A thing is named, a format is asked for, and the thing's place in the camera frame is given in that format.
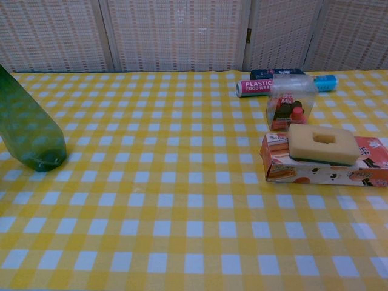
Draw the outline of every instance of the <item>yellow sponge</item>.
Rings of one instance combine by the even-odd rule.
[[[353,165],[360,150],[352,132],[305,124],[291,124],[290,157],[333,165]]]

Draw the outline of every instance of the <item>table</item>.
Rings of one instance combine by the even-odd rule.
[[[310,123],[388,146],[388,71],[331,73]],[[0,288],[388,288],[387,189],[266,182],[249,73],[15,76],[69,157],[34,173],[0,144]]]

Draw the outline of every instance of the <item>woven panel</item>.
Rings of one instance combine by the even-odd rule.
[[[242,68],[250,1],[108,3],[125,71]]]
[[[388,1],[328,2],[310,70],[388,69]]]
[[[90,1],[0,2],[0,63],[10,71],[106,71]]]
[[[262,0],[252,6],[244,70],[300,67],[320,0]]]

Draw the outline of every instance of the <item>yellow checkered tablecloth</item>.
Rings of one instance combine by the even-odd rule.
[[[331,73],[310,123],[388,146],[388,71]],[[15,76],[69,157],[34,173],[0,144],[0,288],[387,290],[387,188],[265,182],[248,73]]]

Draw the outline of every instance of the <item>bottle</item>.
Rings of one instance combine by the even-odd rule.
[[[62,130],[1,65],[0,135],[10,154],[37,172],[66,159]]]

